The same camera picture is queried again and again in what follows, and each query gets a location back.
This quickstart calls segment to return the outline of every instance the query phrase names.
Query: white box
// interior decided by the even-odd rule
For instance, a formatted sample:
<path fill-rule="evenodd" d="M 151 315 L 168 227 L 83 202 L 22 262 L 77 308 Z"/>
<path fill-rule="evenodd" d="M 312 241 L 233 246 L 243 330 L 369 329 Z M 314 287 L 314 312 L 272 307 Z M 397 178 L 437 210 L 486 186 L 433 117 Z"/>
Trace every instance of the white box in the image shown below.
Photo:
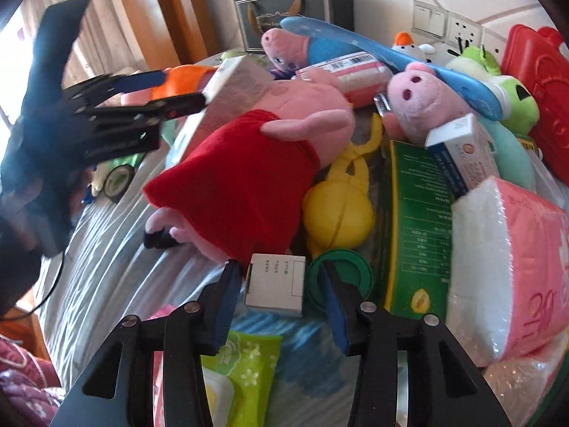
<path fill-rule="evenodd" d="M 439 164 L 456 198 L 489 176 L 500 176 L 492 156 L 494 142 L 474 114 L 432 129 L 425 148 Z"/>
<path fill-rule="evenodd" d="M 249 56 L 223 61 L 203 90 L 207 108 L 188 116 L 166 156 L 166 168 L 183 161 L 211 133 L 250 110 L 273 80 Z"/>
<path fill-rule="evenodd" d="M 286 316 L 302 316 L 305 257 L 254 254 L 245 286 L 245 305 Z"/>

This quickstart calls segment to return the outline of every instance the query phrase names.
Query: plastic wrap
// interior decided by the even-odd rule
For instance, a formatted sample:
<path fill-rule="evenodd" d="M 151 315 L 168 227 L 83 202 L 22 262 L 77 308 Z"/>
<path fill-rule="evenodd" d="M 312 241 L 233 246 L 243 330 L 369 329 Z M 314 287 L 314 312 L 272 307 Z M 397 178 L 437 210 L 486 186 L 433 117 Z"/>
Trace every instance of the plastic wrap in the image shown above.
<path fill-rule="evenodd" d="M 566 331 L 520 358 L 490 366 L 484 378 L 500 401 L 512 427 L 523 427 L 547 394 L 569 343 Z"/>
<path fill-rule="evenodd" d="M 551 176 L 550 171 L 535 152 L 528 151 L 527 153 L 536 173 L 537 194 L 545 200 L 550 201 L 552 204 L 555 204 L 557 207 L 561 209 L 565 208 L 565 199 L 563 194 L 559 190 L 553 176 Z"/>
<path fill-rule="evenodd" d="M 569 324 L 569 219 L 488 178 L 452 207 L 447 325 L 479 367 L 525 355 Z"/>

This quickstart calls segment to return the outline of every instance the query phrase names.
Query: pig snout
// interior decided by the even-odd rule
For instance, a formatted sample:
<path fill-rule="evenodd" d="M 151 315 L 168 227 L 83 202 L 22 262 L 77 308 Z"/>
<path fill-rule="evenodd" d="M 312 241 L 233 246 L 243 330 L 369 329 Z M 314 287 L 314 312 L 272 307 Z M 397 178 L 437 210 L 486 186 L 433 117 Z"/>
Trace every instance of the pig snout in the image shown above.
<path fill-rule="evenodd" d="M 389 102 L 396 110 L 424 109 L 439 96 L 439 89 L 425 72 L 403 72 L 395 75 L 388 85 Z"/>

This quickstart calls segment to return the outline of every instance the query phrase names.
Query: green toy car wheel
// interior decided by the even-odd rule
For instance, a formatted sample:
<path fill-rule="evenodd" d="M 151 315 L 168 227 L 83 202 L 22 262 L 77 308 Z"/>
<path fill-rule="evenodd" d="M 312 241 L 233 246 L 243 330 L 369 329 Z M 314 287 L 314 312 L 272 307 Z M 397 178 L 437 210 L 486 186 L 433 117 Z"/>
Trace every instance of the green toy car wheel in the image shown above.
<path fill-rule="evenodd" d="M 136 170 L 130 164 L 123 164 L 113 168 L 110 174 L 107 175 L 103 185 L 103 192 L 105 196 L 117 204 L 122 199 L 127 189 L 129 189 L 135 173 Z"/>

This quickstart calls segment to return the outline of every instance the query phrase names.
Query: tissue pack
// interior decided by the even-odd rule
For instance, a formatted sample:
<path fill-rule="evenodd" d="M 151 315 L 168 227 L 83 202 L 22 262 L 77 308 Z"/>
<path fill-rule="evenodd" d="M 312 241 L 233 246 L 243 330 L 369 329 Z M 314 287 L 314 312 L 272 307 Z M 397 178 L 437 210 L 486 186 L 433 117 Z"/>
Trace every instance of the tissue pack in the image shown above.
<path fill-rule="evenodd" d="M 447 326 L 479 367 L 525 355 L 569 323 L 569 219 L 490 177 L 452 207 Z"/>

